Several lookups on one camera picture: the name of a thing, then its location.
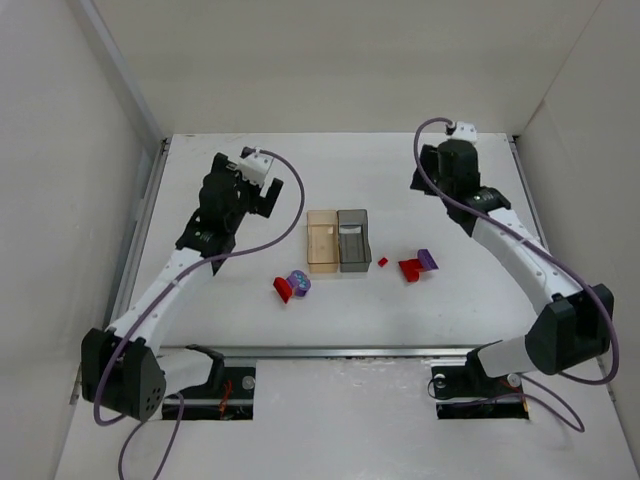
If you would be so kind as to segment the purple lego brick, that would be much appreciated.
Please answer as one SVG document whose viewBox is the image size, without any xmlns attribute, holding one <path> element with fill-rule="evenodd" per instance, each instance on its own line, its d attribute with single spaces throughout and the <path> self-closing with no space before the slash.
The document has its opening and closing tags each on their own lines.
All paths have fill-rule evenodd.
<svg viewBox="0 0 640 480">
<path fill-rule="evenodd" d="M 420 264 L 421 272 L 431 272 L 439 269 L 438 264 L 428 249 L 419 249 L 417 251 L 417 260 Z"/>
</svg>

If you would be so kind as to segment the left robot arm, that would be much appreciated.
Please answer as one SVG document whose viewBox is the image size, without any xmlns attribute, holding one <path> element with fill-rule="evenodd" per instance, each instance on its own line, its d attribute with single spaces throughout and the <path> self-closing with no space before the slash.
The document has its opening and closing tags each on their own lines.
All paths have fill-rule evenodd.
<svg viewBox="0 0 640 480">
<path fill-rule="evenodd" d="M 270 216 L 282 180 L 269 180 L 273 155 L 244 148 L 236 160 L 215 155 L 199 192 L 199 206 L 175 243 L 167 264 L 125 314 L 104 329 L 92 328 L 81 343 L 81 391 L 92 403 L 101 426 L 117 419 L 149 420 L 164 399 L 187 389 L 217 389 L 224 357 L 189 345 L 169 355 L 159 350 L 171 326 L 226 259 L 233 256 L 235 235 L 248 214 Z"/>
</svg>

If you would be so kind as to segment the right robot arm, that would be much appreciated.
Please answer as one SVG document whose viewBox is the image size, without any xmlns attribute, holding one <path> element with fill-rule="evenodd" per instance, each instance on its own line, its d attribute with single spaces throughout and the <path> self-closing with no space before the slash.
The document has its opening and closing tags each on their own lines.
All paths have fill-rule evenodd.
<svg viewBox="0 0 640 480">
<path fill-rule="evenodd" d="M 587 284 L 554 258 L 529 234 L 507 198 L 482 185 L 472 142 L 415 143 L 413 153 L 412 189 L 440 198 L 448 217 L 494 256 L 537 316 L 527 333 L 468 353 L 468 383 L 480 389 L 494 378 L 533 371 L 565 376 L 568 369 L 605 353 L 612 355 L 611 367 L 598 382 L 610 382 L 619 369 L 612 292 L 603 284 Z"/>
</svg>

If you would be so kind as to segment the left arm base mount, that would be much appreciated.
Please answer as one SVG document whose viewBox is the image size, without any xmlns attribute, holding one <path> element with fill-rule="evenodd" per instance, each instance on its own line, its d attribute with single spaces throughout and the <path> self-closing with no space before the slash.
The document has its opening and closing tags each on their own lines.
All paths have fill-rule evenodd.
<svg viewBox="0 0 640 480">
<path fill-rule="evenodd" d="M 158 359 L 166 388 L 164 420 L 245 421 L 254 415 L 256 364 L 225 359 L 211 348 L 189 345 Z"/>
</svg>

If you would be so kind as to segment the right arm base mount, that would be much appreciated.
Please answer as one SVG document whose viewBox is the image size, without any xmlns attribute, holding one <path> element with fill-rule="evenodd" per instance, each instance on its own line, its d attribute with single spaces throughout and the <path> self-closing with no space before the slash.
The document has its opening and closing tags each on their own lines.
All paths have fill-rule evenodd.
<svg viewBox="0 0 640 480">
<path fill-rule="evenodd" d="M 475 380 L 464 365 L 435 365 L 431 375 L 427 390 L 439 420 L 529 419 L 518 379 Z"/>
</svg>

